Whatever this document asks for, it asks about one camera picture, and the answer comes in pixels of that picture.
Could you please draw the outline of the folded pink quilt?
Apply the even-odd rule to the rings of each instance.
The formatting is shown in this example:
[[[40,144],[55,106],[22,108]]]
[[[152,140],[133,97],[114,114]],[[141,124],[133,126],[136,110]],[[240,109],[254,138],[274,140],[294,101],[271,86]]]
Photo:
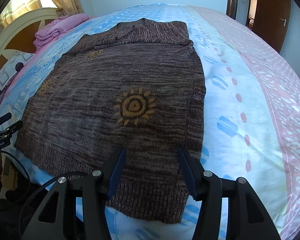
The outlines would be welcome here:
[[[59,35],[68,32],[88,19],[89,16],[87,14],[75,14],[72,16],[66,15],[57,18],[35,33],[35,40],[33,44],[37,50],[40,50],[43,46],[50,43]]]

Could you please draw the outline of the cream wooden headboard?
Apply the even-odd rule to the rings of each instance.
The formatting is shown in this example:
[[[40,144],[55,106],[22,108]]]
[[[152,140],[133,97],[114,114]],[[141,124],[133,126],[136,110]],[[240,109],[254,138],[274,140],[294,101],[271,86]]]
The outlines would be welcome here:
[[[0,34],[0,70],[19,51],[34,53],[35,33],[58,18],[56,8],[29,11],[14,20]]]

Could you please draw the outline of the white patterned pillow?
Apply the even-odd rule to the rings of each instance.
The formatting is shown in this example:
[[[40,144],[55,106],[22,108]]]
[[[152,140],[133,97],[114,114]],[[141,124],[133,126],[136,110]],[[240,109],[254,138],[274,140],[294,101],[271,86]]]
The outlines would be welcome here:
[[[0,100],[15,76],[33,57],[34,54],[32,53],[19,51],[4,64],[0,70]]]

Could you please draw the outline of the brown knit sweater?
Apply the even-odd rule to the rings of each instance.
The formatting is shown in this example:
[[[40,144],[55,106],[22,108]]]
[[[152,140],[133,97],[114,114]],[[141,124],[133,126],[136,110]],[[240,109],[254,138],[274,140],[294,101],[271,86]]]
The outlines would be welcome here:
[[[126,163],[108,206],[167,224],[189,197],[177,152],[200,159],[206,93],[184,22],[146,18],[84,35],[29,98],[15,148],[51,175],[89,173],[117,147]]]

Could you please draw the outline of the brown wooden door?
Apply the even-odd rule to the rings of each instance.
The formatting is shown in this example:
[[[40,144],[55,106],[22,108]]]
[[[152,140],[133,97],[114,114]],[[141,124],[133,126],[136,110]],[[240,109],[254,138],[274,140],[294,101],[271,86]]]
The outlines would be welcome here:
[[[253,32],[278,53],[286,37],[290,9],[291,0],[257,0]]]

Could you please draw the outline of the blue patterned bed sheet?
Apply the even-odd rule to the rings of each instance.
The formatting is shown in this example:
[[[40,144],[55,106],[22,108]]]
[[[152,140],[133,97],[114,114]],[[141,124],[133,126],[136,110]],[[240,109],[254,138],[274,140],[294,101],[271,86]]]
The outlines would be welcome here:
[[[91,18],[37,53],[0,105],[21,119],[55,62],[84,34],[147,18],[187,24],[205,76],[201,163],[226,179],[246,178],[282,239],[300,232],[300,79],[261,38],[225,14],[175,4],[139,5]]]

